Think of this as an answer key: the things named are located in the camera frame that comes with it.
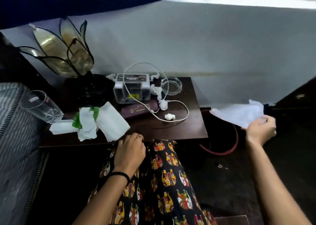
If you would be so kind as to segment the person's left hand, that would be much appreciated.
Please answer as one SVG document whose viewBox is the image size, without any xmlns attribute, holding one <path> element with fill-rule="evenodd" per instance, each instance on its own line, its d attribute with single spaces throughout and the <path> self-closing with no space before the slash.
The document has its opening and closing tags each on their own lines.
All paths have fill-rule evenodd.
<svg viewBox="0 0 316 225">
<path fill-rule="evenodd" d="M 146 147 L 144 143 L 140 146 L 117 146 L 114 158 L 114 171 L 124 172 L 132 178 L 145 156 Z"/>
</svg>

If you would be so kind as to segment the person's right hand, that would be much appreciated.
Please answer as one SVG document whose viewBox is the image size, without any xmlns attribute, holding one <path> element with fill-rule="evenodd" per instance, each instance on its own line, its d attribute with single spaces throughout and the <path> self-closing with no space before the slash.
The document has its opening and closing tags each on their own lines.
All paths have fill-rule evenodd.
<svg viewBox="0 0 316 225">
<path fill-rule="evenodd" d="M 248 146 L 263 146 L 268 140 L 276 136 L 276 120 L 269 116 L 269 121 L 263 125 L 255 124 L 254 121 L 247 128 L 242 127 L 246 132 L 246 144 Z"/>
</svg>

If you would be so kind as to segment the white cloth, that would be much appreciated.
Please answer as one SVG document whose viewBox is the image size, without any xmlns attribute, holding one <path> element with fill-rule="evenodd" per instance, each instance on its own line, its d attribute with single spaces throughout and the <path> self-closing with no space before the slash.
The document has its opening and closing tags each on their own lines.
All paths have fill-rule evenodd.
<svg viewBox="0 0 316 225">
<path fill-rule="evenodd" d="M 264 105 L 249 100 L 248 104 L 231 104 L 220 109 L 212 108 L 210 114 L 228 123 L 247 128 L 254 120 L 263 117 Z"/>
</svg>

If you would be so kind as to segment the person's left forearm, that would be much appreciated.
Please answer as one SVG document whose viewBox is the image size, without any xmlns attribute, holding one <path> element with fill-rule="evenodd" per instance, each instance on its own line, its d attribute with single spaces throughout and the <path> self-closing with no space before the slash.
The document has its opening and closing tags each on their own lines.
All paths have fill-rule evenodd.
<svg viewBox="0 0 316 225">
<path fill-rule="evenodd" d="M 124 177 L 110 177 L 72 225 L 108 225 L 126 186 L 127 180 Z"/>
</svg>

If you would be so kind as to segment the folded white napkin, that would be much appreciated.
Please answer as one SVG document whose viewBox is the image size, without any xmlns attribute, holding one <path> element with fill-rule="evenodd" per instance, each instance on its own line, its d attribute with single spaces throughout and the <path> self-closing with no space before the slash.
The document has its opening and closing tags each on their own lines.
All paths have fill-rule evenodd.
<svg viewBox="0 0 316 225">
<path fill-rule="evenodd" d="M 130 129 L 127 121 L 110 102 L 106 102 L 99 108 L 96 124 L 104 134 L 107 142 L 119 140 Z"/>
</svg>

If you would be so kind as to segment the maroon case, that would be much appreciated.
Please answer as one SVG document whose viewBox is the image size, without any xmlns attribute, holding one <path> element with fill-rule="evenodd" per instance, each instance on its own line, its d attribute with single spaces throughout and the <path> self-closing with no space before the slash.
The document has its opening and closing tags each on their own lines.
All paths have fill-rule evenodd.
<svg viewBox="0 0 316 225">
<path fill-rule="evenodd" d="M 158 110 L 159 106 L 156 100 L 145 101 L 145 106 L 140 103 L 129 104 L 122 107 L 120 114 L 124 119 L 131 119 L 137 116 L 142 116 L 149 114 L 150 110 L 146 109 L 148 107 L 154 112 Z"/>
</svg>

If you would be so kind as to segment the dark wooden furniture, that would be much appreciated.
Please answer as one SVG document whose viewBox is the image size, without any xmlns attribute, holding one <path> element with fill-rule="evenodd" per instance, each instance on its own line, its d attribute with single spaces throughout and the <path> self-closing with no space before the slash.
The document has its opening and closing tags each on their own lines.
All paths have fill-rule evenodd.
<svg viewBox="0 0 316 225">
<path fill-rule="evenodd" d="M 275 104 L 264 114 L 276 119 L 277 135 L 307 132 L 316 135 L 316 76 Z"/>
</svg>

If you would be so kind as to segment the black wristband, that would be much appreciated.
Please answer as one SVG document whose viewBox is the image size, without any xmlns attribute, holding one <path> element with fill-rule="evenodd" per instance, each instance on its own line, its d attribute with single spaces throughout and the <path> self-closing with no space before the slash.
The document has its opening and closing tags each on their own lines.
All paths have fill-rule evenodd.
<svg viewBox="0 0 316 225">
<path fill-rule="evenodd" d="M 110 175 L 108 175 L 108 177 L 107 177 L 107 180 L 110 177 L 112 177 L 112 176 L 122 176 L 122 177 L 124 177 L 127 180 L 127 185 L 130 183 L 130 180 L 131 180 L 130 177 L 126 173 L 120 172 L 120 171 L 116 171 L 116 172 L 110 173 Z"/>
</svg>

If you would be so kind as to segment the dark wooden nightstand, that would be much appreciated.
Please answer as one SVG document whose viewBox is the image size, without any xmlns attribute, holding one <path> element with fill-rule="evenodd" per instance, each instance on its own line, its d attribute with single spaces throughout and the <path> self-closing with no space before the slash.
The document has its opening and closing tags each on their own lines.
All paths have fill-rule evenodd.
<svg viewBox="0 0 316 225">
<path fill-rule="evenodd" d="M 126 119 L 130 130 L 126 134 L 134 132 L 144 136 L 145 141 L 153 139 L 181 140 L 181 139 L 207 139 L 207 131 L 202 119 L 202 114 L 196 98 L 192 79 L 190 77 L 179 77 L 182 82 L 182 91 L 174 96 L 167 96 L 167 100 L 183 102 L 189 110 L 186 120 L 181 122 L 163 122 L 156 119 L 152 114 L 143 114 Z M 79 141 L 77 133 L 53 135 L 49 128 L 45 130 L 40 147 L 63 147 L 90 144 L 108 143 L 105 135 L 99 130 L 96 139 Z"/>
</svg>

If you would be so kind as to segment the crumpled white and green napkin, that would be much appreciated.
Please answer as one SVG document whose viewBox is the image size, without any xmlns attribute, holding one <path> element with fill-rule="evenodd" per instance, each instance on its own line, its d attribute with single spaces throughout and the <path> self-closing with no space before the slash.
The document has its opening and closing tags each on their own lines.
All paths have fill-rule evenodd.
<svg viewBox="0 0 316 225">
<path fill-rule="evenodd" d="M 98 127 L 96 124 L 99 107 L 81 107 L 76 113 L 72 126 L 77 129 L 80 142 L 97 138 Z"/>
</svg>

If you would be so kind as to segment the white box device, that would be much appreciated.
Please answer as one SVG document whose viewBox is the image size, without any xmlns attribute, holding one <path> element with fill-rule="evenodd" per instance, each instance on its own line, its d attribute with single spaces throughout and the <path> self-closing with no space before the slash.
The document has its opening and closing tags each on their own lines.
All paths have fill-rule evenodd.
<svg viewBox="0 0 316 225">
<path fill-rule="evenodd" d="M 117 74 L 113 92 L 118 104 L 145 102 L 151 99 L 148 74 Z"/>
</svg>

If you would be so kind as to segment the black patterned dress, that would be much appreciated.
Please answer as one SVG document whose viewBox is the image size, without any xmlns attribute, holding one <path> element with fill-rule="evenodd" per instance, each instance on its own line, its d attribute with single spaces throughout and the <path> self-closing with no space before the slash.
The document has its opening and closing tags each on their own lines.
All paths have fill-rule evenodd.
<svg viewBox="0 0 316 225">
<path fill-rule="evenodd" d="M 124 188 L 108 225 L 217 225 L 209 211 L 201 208 L 192 185 L 175 152 L 173 140 L 152 140 L 146 156 Z M 118 143 L 105 152 L 99 180 L 88 203 L 114 172 Z"/>
</svg>

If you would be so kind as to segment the clear drinking glass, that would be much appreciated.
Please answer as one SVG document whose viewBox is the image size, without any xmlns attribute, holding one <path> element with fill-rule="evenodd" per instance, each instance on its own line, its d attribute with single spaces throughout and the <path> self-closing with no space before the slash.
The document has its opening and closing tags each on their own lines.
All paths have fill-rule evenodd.
<svg viewBox="0 0 316 225">
<path fill-rule="evenodd" d="M 27 112 L 46 123 L 52 124 L 63 119 L 64 113 L 40 90 L 27 91 L 20 99 L 20 104 Z"/>
</svg>

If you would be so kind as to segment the lotus shaped glass lamp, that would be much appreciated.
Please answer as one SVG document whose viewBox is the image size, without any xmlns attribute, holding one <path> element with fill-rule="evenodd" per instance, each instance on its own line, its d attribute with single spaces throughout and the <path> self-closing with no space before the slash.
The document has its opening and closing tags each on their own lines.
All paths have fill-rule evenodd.
<svg viewBox="0 0 316 225">
<path fill-rule="evenodd" d="M 71 102 L 78 107 L 101 107 L 114 99 L 113 82 L 104 75 L 93 74 L 94 57 L 86 42 L 88 22 L 78 30 L 68 18 L 60 18 L 59 35 L 29 24 L 40 49 L 19 46 L 20 53 L 44 63 L 55 74 L 66 77 L 65 88 Z"/>
</svg>

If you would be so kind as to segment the grey striped mattress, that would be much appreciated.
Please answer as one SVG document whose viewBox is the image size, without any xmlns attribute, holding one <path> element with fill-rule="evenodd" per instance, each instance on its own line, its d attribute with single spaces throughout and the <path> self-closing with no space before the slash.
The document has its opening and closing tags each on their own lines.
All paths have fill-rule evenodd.
<svg viewBox="0 0 316 225">
<path fill-rule="evenodd" d="M 26 92 L 21 83 L 0 83 L 0 225 L 26 224 L 45 160 L 46 123 L 22 108 Z"/>
</svg>

